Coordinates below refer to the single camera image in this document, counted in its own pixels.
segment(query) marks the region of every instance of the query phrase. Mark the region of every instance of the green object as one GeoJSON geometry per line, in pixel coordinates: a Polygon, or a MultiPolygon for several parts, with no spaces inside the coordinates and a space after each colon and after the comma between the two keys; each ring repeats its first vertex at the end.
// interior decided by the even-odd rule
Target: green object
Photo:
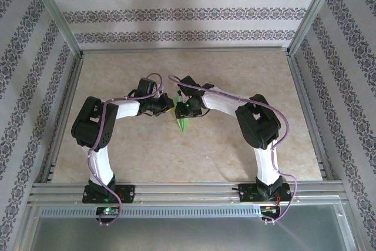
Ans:
{"type": "MultiPolygon", "coordinates": [[[[183,97],[181,97],[180,95],[176,95],[174,97],[174,105],[176,107],[176,104],[178,102],[183,102],[183,97]]],[[[181,130],[182,133],[186,133],[187,131],[187,127],[188,127],[188,118],[183,118],[183,119],[176,119],[177,120],[177,124],[179,125],[179,128],[181,130]]]]}

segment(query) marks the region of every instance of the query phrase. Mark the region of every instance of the wire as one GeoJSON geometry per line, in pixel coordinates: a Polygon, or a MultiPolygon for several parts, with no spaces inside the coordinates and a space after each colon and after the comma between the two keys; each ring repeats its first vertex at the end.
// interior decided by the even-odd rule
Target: wire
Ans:
{"type": "Polygon", "coordinates": [[[196,116],[196,117],[203,117],[203,116],[206,116],[209,112],[210,112],[210,109],[208,109],[204,114],[202,114],[202,115],[198,115],[198,116],[196,116]]]}
{"type": "MultiPolygon", "coordinates": [[[[123,204],[122,204],[122,200],[120,199],[120,197],[114,192],[112,191],[108,186],[106,186],[102,181],[101,179],[96,175],[93,167],[92,167],[92,164],[91,164],[91,160],[92,160],[92,152],[96,149],[96,147],[98,146],[99,142],[100,142],[100,139],[102,137],[102,133],[103,133],[103,128],[105,126],[105,117],[106,117],[106,108],[107,108],[107,104],[108,103],[111,103],[111,102],[114,102],[114,101],[123,101],[123,100],[141,100],[141,99],[146,99],[146,98],[149,98],[149,97],[152,97],[152,96],[155,96],[155,94],[158,94],[160,90],[163,89],[163,79],[161,77],[161,75],[159,75],[158,73],[151,73],[147,76],[147,78],[149,78],[150,76],[152,75],[156,75],[159,77],[160,79],[160,84],[159,84],[159,87],[157,88],[157,90],[155,90],[153,93],[149,94],[149,95],[146,95],[146,96],[142,96],[142,97],[128,97],[128,96],[125,96],[125,97],[118,97],[118,98],[113,98],[113,99],[109,99],[107,100],[104,104],[103,104],[103,110],[102,110],[102,116],[100,117],[100,127],[99,127],[99,132],[98,132],[98,136],[96,137],[96,140],[95,140],[95,143],[93,145],[93,147],[91,147],[88,151],[88,165],[89,165],[89,170],[90,172],[92,173],[92,175],[94,176],[94,178],[100,183],[100,185],[102,185],[108,192],[110,192],[115,198],[116,200],[119,202],[119,210],[117,212],[117,215],[116,217],[111,220],[110,222],[106,223],[106,226],[109,226],[111,224],[113,224],[120,216],[121,214],[121,211],[123,209],[123,204]]],[[[103,222],[102,222],[102,216],[103,214],[101,214],[99,216],[99,225],[102,225],[103,222]]]]}
{"type": "Polygon", "coordinates": [[[269,217],[269,216],[264,216],[264,218],[267,218],[269,219],[269,221],[267,222],[270,222],[270,223],[274,223],[274,222],[277,222],[279,221],[286,213],[287,211],[289,210],[292,202],[293,202],[293,199],[295,198],[296,196],[296,193],[297,193],[297,190],[298,190],[298,182],[297,182],[297,179],[293,176],[293,175],[288,175],[286,173],[281,173],[278,169],[277,169],[277,166],[276,166],[276,161],[274,160],[274,151],[277,147],[277,145],[279,145],[281,142],[283,142],[286,138],[286,136],[289,134],[290,132],[290,125],[288,123],[288,120],[287,118],[276,108],[268,105],[268,104],[265,104],[265,103],[262,103],[262,102],[259,102],[259,101],[254,101],[254,100],[250,100],[250,99],[246,99],[246,98],[241,98],[239,96],[236,96],[236,95],[232,95],[232,94],[229,94],[229,93],[225,93],[225,92],[222,92],[222,91],[214,91],[212,89],[206,89],[206,88],[201,88],[201,87],[198,87],[198,86],[193,86],[193,85],[188,85],[186,83],[182,83],[181,80],[177,77],[177,76],[174,76],[174,75],[169,75],[169,79],[173,82],[176,82],[178,85],[181,85],[181,86],[185,86],[187,88],[193,88],[193,89],[197,89],[199,91],[205,91],[205,92],[210,92],[210,93],[213,93],[213,94],[216,94],[216,95],[221,95],[221,96],[225,96],[227,98],[230,98],[232,100],[235,100],[235,101],[239,101],[239,102],[245,102],[245,103],[252,103],[252,104],[256,104],[256,105],[259,105],[259,106],[262,106],[262,107],[265,107],[267,109],[270,109],[272,111],[274,111],[275,113],[277,113],[283,120],[283,122],[285,123],[286,125],[286,132],[284,133],[284,135],[282,136],[282,138],[276,142],[276,144],[272,143],[272,146],[271,146],[271,163],[273,165],[273,169],[280,175],[280,176],[284,176],[284,177],[290,177],[293,179],[294,181],[294,184],[295,184],[295,188],[294,188],[294,192],[293,192],[293,195],[291,196],[291,199],[290,201],[288,202],[285,210],[276,218],[276,219],[273,219],[272,217],[269,217]]]}

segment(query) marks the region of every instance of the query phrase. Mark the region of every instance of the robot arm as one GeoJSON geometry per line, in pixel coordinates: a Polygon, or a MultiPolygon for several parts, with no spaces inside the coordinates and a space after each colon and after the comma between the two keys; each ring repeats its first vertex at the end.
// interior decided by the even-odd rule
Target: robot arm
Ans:
{"type": "MultiPolygon", "coordinates": [[[[181,83],[200,87],[190,76],[182,79],[181,83]]],[[[281,128],[274,112],[252,103],[235,101],[224,95],[216,95],[181,85],[179,88],[180,94],[183,92],[187,100],[176,105],[175,115],[178,119],[199,117],[202,115],[202,109],[215,109],[237,118],[243,137],[254,149],[256,155],[258,191],[265,199],[273,197],[283,181],[282,177],[274,170],[271,158],[271,147],[273,142],[277,141],[278,130],[281,128]]],[[[208,83],[203,85],[202,89],[226,93],[208,83]]],[[[250,100],[268,104],[260,94],[254,95],[250,100]]],[[[275,151],[274,163],[277,165],[275,151]]]]}
{"type": "MultiPolygon", "coordinates": [[[[156,82],[150,79],[141,79],[137,89],[131,91],[128,97],[142,98],[153,93],[156,82]]],[[[89,157],[89,149],[96,142],[102,117],[104,102],[99,98],[88,97],[83,104],[78,117],[72,126],[71,134],[77,140],[89,157]]],[[[98,198],[113,199],[113,196],[98,182],[97,178],[112,191],[115,191],[115,175],[110,167],[108,158],[108,143],[112,137],[115,121],[125,117],[139,116],[148,113],[149,116],[159,116],[174,107],[172,99],[166,93],[141,100],[120,100],[107,104],[105,123],[100,142],[90,157],[90,164],[96,177],[90,172],[90,192],[98,198]]]]}

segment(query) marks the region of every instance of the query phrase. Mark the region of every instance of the marble surface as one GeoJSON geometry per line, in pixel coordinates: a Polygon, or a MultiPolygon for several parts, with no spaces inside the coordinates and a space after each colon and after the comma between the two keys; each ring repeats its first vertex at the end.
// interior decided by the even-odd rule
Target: marble surface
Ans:
{"type": "MultiPolygon", "coordinates": [[[[191,75],[201,85],[212,83],[238,95],[263,94],[291,125],[290,136],[277,148],[280,170],[298,180],[321,180],[284,52],[242,51],[86,55],[52,182],[88,181],[85,154],[71,137],[85,99],[125,96],[151,72],[163,76],[171,97],[177,86],[168,80],[169,74],[191,75]]],[[[243,139],[236,119],[218,111],[190,119],[185,135],[173,111],[118,120],[109,156],[118,182],[238,182],[254,180],[257,173],[254,151],[243,139]]]]}

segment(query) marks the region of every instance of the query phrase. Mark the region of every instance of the wallpaper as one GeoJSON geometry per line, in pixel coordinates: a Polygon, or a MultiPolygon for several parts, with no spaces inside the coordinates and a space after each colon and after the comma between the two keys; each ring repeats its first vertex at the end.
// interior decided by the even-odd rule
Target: wallpaper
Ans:
{"type": "Polygon", "coordinates": [[[295,56],[367,250],[376,250],[375,3],[326,0],[295,56]]]}
{"type": "Polygon", "coordinates": [[[0,0],[0,34],[0,250],[12,250],[75,61],[41,0],[0,0]]]}
{"type": "Polygon", "coordinates": [[[80,47],[288,47],[311,0],[56,0],[80,47]]]}

